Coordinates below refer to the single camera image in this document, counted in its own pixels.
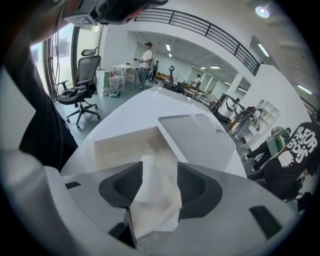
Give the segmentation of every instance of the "bag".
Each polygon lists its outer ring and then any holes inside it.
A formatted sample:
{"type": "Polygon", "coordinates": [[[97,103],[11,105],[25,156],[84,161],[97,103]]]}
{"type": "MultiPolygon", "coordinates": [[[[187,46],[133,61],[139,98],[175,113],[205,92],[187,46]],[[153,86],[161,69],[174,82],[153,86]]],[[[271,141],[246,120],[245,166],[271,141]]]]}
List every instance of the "bag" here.
{"type": "Polygon", "coordinates": [[[286,132],[283,132],[283,133],[277,135],[275,137],[275,141],[276,141],[276,145],[278,147],[278,150],[282,150],[284,148],[285,144],[288,143],[289,139],[290,139],[290,136],[286,132]]]}

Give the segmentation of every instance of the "black office chair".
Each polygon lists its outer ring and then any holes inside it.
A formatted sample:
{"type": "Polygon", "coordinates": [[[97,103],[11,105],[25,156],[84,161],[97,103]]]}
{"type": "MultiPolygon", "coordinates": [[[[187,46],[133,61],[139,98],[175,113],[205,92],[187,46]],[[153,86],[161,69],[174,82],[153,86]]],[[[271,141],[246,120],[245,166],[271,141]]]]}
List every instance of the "black office chair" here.
{"type": "MultiPolygon", "coordinates": [[[[66,121],[70,123],[69,117],[78,114],[78,118],[76,120],[76,127],[79,131],[81,131],[80,126],[78,125],[79,120],[84,113],[90,113],[93,115],[96,115],[98,120],[101,119],[101,116],[97,112],[93,112],[89,110],[92,107],[95,107],[96,109],[98,108],[97,104],[89,104],[85,99],[91,98],[92,95],[96,92],[96,86],[94,85],[94,76],[97,70],[97,67],[101,61],[101,57],[99,55],[96,55],[96,49],[86,49],[83,50],[81,55],[86,56],[78,61],[78,69],[76,72],[76,78],[75,78],[75,86],[74,87],[79,87],[79,86],[85,86],[86,91],[83,93],[79,93],[77,95],[70,96],[68,98],[62,98],[61,95],[58,96],[57,101],[60,102],[63,105],[72,105],[76,108],[80,107],[77,111],[74,113],[68,115],[66,117],[66,121]],[[86,102],[88,106],[82,106],[82,103],[86,102]]],[[[60,82],[58,85],[62,85],[63,88],[66,90],[66,82],[63,81],[60,82]]]]}

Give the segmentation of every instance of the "window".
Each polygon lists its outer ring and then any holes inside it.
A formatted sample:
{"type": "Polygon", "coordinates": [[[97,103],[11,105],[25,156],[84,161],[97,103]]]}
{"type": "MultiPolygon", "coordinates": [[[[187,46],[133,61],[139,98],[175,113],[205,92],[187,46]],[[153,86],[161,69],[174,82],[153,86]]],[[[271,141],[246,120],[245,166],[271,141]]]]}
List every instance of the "window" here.
{"type": "Polygon", "coordinates": [[[83,56],[81,52],[83,50],[95,49],[99,47],[100,32],[103,25],[94,25],[94,26],[82,26],[79,30],[79,37],[77,42],[76,49],[76,62],[83,56]]]}
{"type": "Polygon", "coordinates": [[[43,43],[42,42],[31,46],[31,55],[32,55],[34,64],[36,66],[36,69],[38,70],[38,73],[40,75],[43,88],[44,88],[45,92],[49,95],[49,91],[48,91],[46,79],[45,79],[43,43]]]}
{"type": "MultiPolygon", "coordinates": [[[[59,39],[58,39],[58,53],[59,53],[59,66],[60,66],[60,73],[58,71],[58,76],[56,78],[56,84],[63,81],[66,82],[66,86],[71,88],[73,87],[72,81],[72,73],[71,73],[71,40],[72,34],[74,31],[74,25],[69,24],[59,31],[59,39]]],[[[58,58],[57,58],[57,51],[56,51],[56,42],[55,36],[53,36],[53,48],[52,48],[52,69],[53,72],[56,73],[58,58]]],[[[58,93],[60,94],[64,88],[62,85],[58,87],[58,93]]]]}

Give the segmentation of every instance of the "pants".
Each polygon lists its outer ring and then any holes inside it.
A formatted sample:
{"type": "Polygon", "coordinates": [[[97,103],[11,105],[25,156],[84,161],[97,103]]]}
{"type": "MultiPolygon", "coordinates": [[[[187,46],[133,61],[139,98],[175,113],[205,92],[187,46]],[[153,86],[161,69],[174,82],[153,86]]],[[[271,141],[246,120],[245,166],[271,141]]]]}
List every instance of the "pants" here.
{"type": "Polygon", "coordinates": [[[153,71],[153,72],[152,72],[152,80],[155,79],[156,74],[157,74],[157,71],[153,71]]]}
{"type": "Polygon", "coordinates": [[[254,170],[257,171],[260,167],[271,158],[271,153],[268,148],[268,144],[265,141],[256,150],[247,155],[248,158],[255,158],[256,156],[263,154],[260,160],[253,166],[254,170]]]}
{"type": "Polygon", "coordinates": [[[143,86],[143,87],[146,86],[146,79],[147,79],[148,73],[149,73],[149,69],[140,67],[140,70],[138,73],[138,78],[139,78],[141,86],[143,86]]]}
{"type": "Polygon", "coordinates": [[[250,118],[247,118],[243,122],[241,122],[237,128],[235,128],[234,133],[242,138],[244,136],[245,131],[248,129],[248,127],[251,125],[250,118]]]}

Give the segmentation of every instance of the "balcony railing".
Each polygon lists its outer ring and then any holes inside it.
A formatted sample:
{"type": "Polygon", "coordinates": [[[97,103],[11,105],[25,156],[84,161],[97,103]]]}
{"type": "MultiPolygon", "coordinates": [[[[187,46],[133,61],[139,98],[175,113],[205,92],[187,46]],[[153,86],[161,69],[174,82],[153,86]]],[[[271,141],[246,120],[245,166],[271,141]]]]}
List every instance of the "balcony railing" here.
{"type": "Polygon", "coordinates": [[[312,121],[317,122],[317,117],[319,115],[319,111],[312,106],[308,101],[306,101],[304,98],[300,97],[301,100],[303,101],[303,104],[306,107],[306,110],[308,111],[308,114],[311,118],[312,121]]]}
{"type": "Polygon", "coordinates": [[[232,35],[202,18],[177,10],[154,8],[138,14],[134,21],[164,23],[196,32],[232,53],[254,76],[257,74],[260,64],[255,57],[232,35]]]}

